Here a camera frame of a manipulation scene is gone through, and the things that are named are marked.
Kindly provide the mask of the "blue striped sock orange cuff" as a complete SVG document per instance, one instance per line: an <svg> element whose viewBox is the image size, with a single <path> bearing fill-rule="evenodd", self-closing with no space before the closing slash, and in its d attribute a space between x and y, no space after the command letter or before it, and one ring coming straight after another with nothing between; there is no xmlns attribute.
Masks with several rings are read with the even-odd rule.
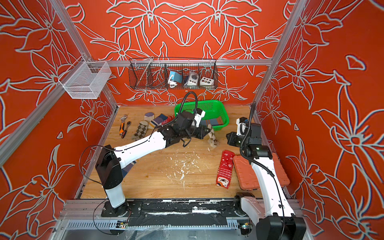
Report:
<svg viewBox="0 0 384 240"><path fill-rule="evenodd" d="M211 125L211 126L221 126L223 124L224 124L224 122L223 122L221 117L214 118L214 119L208 119L208 120L202 120L201 121L201 125L204 125L204 126L208 126L208 125Z"/></svg>

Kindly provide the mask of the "cream striped sock purple toe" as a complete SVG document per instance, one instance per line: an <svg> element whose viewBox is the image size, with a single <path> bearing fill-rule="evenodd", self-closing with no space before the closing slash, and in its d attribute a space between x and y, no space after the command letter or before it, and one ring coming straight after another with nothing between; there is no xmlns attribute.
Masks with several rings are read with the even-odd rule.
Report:
<svg viewBox="0 0 384 240"><path fill-rule="evenodd" d="M125 166L124 168L122 168L123 178L125 178L125 176L129 173L129 171L134 167L134 165L136 163L137 163L136 161L133 161L130 164L128 164L127 166Z"/></svg>

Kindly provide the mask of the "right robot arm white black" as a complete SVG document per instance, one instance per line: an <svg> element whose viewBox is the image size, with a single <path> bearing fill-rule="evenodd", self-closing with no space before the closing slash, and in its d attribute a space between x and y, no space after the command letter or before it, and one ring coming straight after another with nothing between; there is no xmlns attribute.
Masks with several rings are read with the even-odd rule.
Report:
<svg viewBox="0 0 384 240"><path fill-rule="evenodd" d="M252 167L258 179L264 205L251 197L240 197L240 208L255 225L258 240L302 240L307 231L280 185L268 146L262 144L261 126L247 118L237 119L237 131L226 135L230 146L239 147L241 156Z"/></svg>

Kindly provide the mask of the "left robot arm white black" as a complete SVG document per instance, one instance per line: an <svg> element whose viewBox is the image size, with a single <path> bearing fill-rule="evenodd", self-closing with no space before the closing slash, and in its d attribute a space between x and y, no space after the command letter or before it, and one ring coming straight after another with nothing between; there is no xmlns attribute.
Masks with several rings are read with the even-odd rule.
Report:
<svg viewBox="0 0 384 240"><path fill-rule="evenodd" d="M197 109L195 113L183 111L150 136L121 147L112 148L110 145L103 147L95 169L114 211L128 207L122 187L124 179L122 169L148 154L168 148L181 140L203 139L210 132L208 127L201 123L205 113L201 109Z"/></svg>

